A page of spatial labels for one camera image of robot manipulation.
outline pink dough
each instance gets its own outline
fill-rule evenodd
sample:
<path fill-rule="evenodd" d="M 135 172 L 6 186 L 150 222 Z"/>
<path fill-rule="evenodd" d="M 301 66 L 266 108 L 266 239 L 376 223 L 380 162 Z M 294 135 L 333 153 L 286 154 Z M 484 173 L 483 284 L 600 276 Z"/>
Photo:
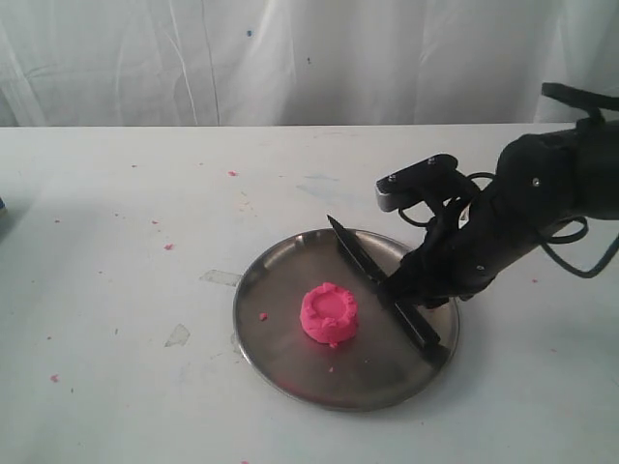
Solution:
<path fill-rule="evenodd" d="M 357 333 L 357 302 L 345 288 L 325 282 L 303 298 L 300 319 L 311 338 L 336 347 Z"/>

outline white curtain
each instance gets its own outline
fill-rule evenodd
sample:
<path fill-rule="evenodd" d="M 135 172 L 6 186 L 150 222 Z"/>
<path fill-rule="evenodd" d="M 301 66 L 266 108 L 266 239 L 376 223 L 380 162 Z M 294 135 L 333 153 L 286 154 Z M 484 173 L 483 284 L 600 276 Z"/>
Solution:
<path fill-rule="evenodd" d="M 573 120 L 619 92 L 618 0 L 0 0 L 0 125 Z"/>

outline stainless steel plate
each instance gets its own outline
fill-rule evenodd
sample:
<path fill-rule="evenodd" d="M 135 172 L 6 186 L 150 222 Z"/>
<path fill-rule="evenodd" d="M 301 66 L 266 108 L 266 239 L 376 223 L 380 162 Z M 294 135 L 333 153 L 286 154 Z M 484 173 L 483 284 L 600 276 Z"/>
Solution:
<path fill-rule="evenodd" d="M 388 274 L 407 251 L 387 237 L 355 234 Z M 357 335 L 335 349 L 309 338 L 299 321 L 304 295 L 325 281 L 350 290 L 359 304 Z M 325 229 L 290 237 L 251 264 L 237 287 L 234 328 L 245 357 L 276 388 L 329 409 L 369 411 L 420 392 L 456 350 L 456 304 L 421 311 L 441 336 L 438 360 L 421 357 Z M 261 312 L 268 319 L 260 321 Z"/>

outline knife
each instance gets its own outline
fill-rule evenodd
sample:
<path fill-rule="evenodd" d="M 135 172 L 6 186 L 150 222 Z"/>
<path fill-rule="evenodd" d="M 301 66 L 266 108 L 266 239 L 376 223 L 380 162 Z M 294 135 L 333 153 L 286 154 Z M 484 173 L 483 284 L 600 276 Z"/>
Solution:
<path fill-rule="evenodd" d="M 341 248 L 372 282 L 380 303 L 390 311 L 411 341 L 423 351 L 438 345 L 440 336 L 414 305 L 398 301 L 381 289 L 380 284 L 387 275 L 359 244 L 357 237 L 331 216 L 327 215 L 327 219 L 331 222 Z"/>

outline white table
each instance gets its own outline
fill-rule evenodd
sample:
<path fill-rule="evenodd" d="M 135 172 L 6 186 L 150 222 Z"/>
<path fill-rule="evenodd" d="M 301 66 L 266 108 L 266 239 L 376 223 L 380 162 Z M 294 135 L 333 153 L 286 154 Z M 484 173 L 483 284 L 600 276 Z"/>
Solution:
<path fill-rule="evenodd" d="M 617 262 L 585 281 L 520 260 L 460 306 L 440 381 L 370 414 L 267 385 L 231 343 L 234 287 L 200 279 L 326 213 L 413 246 L 375 180 L 440 152 L 493 171 L 511 140 L 559 128 L 0 130 L 0 461 L 616 462 Z M 592 228 L 560 250 L 582 267 L 617 224 Z"/>

